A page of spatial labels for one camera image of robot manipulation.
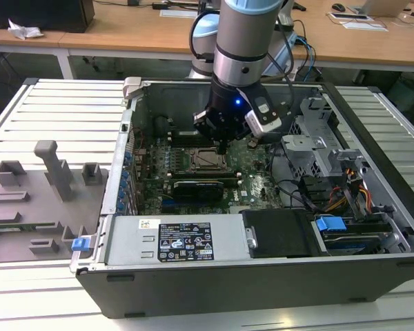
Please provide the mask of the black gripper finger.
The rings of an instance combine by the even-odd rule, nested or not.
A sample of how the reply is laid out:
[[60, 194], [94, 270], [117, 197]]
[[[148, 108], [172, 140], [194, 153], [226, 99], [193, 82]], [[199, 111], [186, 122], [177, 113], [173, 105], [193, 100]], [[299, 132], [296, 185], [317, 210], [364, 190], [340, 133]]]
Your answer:
[[193, 116], [193, 125], [200, 134], [215, 144], [218, 154], [223, 154], [224, 140], [222, 133], [210, 118], [211, 115], [212, 112], [210, 110], [203, 110], [202, 112], [195, 113]]
[[222, 153], [226, 154], [227, 149], [233, 141], [242, 140], [251, 133], [248, 124], [243, 122], [232, 123], [224, 128], [224, 138], [222, 142]]

